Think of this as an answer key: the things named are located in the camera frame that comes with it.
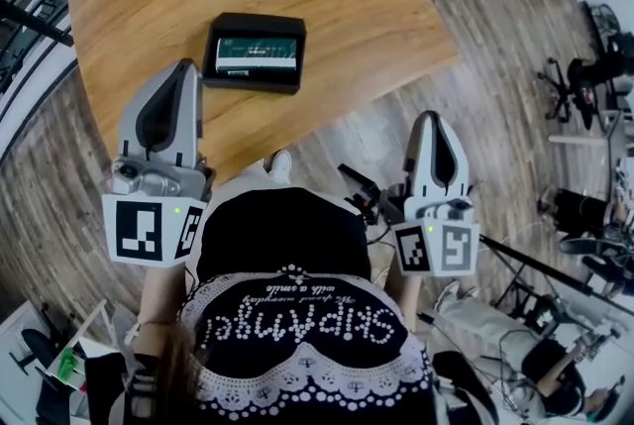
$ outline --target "person lying on floor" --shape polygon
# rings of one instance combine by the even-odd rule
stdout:
[[[584,194],[549,187],[537,202],[537,211],[551,220],[558,231],[569,238],[591,233],[601,238],[606,227],[631,231],[634,212],[625,206],[623,191],[617,188],[614,201],[608,203]]]
[[[513,392],[518,407],[531,420],[584,414],[587,421],[602,419],[608,390],[585,396],[585,384],[576,368],[581,347],[569,353],[553,339],[543,339],[520,322],[478,300],[477,290],[459,298],[460,285],[450,283],[435,309],[454,326],[482,337],[500,353],[499,359],[479,358],[475,366],[493,379],[516,380],[520,374],[530,383]]]
[[[458,411],[443,403],[410,333],[422,277],[392,265],[385,291],[374,285],[360,212],[292,186],[290,168],[281,152],[269,173],[258,162],[214,189],[188,295],[184,266],[148,270],[135,352],[86,363],[93,425],[457,425],[466,407],[483,411],[465,391]]]

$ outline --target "hair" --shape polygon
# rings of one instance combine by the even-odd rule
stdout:
[[[153,423],[182,423],[194,414],[200,372],[192,362],[193,338],[181,325],[169,328],[158,362]]]

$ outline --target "wooden table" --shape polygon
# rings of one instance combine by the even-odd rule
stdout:
[[[220,181],[375,98],[446,65],[456,51],[430,0],[69,0],[81,74],[111,157],[124,106],[182,57],[200,67],[222,12],[303,18],[295,96],[204,89],[199,151]]]

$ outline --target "white pants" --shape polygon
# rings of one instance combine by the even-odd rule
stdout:
[[[522,362],[541,340],[521,323],[476,298],[459,300],[456,295],[448,295],[441,302],[438,312],[458,328],[493,344],[497,351],[501,348],[499,357],[515,372],[522,372]],[[503,378],[510,376],[507,369],[495,361],[480,359],[476,364],[478,367],[482,365],[483,371],[491,373],[496,379],[500,377],[500,370],[504,371]]]
[[[292,185],[286,182],[276,182],[268,176],[268,173],[262,166],[260,162],[255,162],[249,167],[243,169],[240,173],[238,173],[232,179],[226,181],[221,184],[217,188],[212,190],[211,200],[207,203],[205,207],[205,211],[202,214],[202,219],[200,220],[198,231],[196,232],[196,237],[194,238],[193,247],[191,250],[191,255],[187,260],[187,269],[191,271],[196,278],[198,278],[198,274],[196,273],[196,267],[198,266],[198,260],[200,260],[200,252],[201,252],[201,241],[202,234],[204,232],[204,226],[209,219],[209,216],[223,203],[234,199],[241,194],[249,191],[262,191],[262,190],[271,190],[271,189],[285,189],[288,187],[296,187],[296,185]],[[328,194],[322,194],[319,192],[310,191],[316,196],[337,205],[340,208],[348,210],[354,215],[360,215],[360,211],[352,206],[348,201],[336,198],[334,196],[330,196]],[[226,258],[227,255],[219,255],[219,258]],[[190,287],[190,277],[187,276],[187,287]]]

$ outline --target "wooden floor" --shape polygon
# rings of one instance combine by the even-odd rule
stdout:
[[[548,56],[568,63],[592,56],[575,0],[434,0],[462,61],[351,113],[292,147],[298,184],[346,195],[336,167],[345,162],[389,185],[402,179],[403,152],[417,114],[437,110],[456,129],[471,164],[482,231],[549,265],[580,274],[558,255],[539,224],[535,201],[549,184],[603,194],[605,155],[550,145],[545,85],[536,80]],[[574,122],[568,132],[581,132]],[[138,305],[143,272],[106,257],[100,194],[109,163],[78,71],[51,95],[0,167],[0,315],[25,298],[79,317],[103,297]],[[475,280],[483,297],[498,296],[509,274],[480,252]],[[380,280],[390,251],[372,248]],[[538,286],[539,276],[531,276]],[[421,308],[446,283],[425,283]]]

